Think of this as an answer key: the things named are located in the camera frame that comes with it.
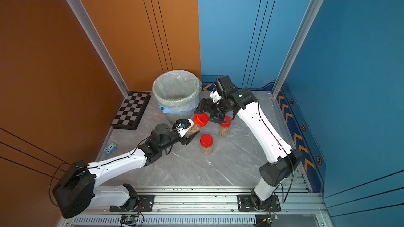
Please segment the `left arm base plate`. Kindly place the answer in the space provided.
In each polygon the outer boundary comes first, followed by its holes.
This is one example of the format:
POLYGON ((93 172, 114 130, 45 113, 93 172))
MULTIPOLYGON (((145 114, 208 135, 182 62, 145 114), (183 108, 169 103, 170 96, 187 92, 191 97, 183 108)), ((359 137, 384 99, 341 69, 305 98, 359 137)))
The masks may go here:
POLYGON ((130 196, 129 199, 120 207, 110 206, 110 212, 151 212, 154 205, 155 196, 138 195, 130 196))

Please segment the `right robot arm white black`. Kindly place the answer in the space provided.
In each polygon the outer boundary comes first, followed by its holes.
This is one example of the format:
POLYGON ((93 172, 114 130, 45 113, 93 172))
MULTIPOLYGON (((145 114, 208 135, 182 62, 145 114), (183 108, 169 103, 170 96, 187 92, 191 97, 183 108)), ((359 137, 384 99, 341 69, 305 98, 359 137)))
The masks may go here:
POLYGON ((209 121, 228 126, 241 119, 260 143, 267 163, 260 167, 261 179, 251 191, 251 204, 256 211, 267 211, 276 202, 275 191, 286 179, 293 179, 303 154, 294 149, 275 130, 263 113, 259 100, 250 89, 237 88, 229 76, 219 77, 209 98, 203 98, 195 114, 209 115, 209 121))

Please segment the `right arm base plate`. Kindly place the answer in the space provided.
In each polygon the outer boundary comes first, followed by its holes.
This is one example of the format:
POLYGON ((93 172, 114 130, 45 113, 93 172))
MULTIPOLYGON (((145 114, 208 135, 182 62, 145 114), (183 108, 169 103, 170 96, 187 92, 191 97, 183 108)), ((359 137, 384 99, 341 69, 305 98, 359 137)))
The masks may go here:
POLYGON ((281 212, 281 204, 276 194, 271 195, 268 199, 262 201, 254 194, 239 194, 237 196, 239 212, 281 212))

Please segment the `red lid of front jar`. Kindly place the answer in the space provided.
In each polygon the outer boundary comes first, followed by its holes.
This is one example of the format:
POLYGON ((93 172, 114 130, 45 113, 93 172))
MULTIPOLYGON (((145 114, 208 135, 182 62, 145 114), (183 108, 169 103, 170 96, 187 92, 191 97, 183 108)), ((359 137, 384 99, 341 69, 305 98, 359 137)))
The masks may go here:
POLYGON ((197 127, 205 127, 209 122, 209 116, 206 113, 195 114, 193 116, 193 121, 197 127))

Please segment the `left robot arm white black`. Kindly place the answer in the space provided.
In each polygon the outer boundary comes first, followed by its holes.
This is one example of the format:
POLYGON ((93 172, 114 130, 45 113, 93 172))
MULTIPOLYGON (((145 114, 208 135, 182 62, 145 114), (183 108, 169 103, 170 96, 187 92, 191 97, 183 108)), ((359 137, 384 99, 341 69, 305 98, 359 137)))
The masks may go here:
POLYGON ((146 167, 169 154, 176 144, 188 145, 196 133, 187 133, 194 125, 192 119, 179 119, 173 126, 159 124, 150 136, 141 140, 131 151, 108 160, 86 164, 73 163, 52 190, 63 218, 70 219, 88 208, 109 206, 115 212, 139 212, 141 199, 128 183, 116 188, 102 184, 123 173, 146 167))

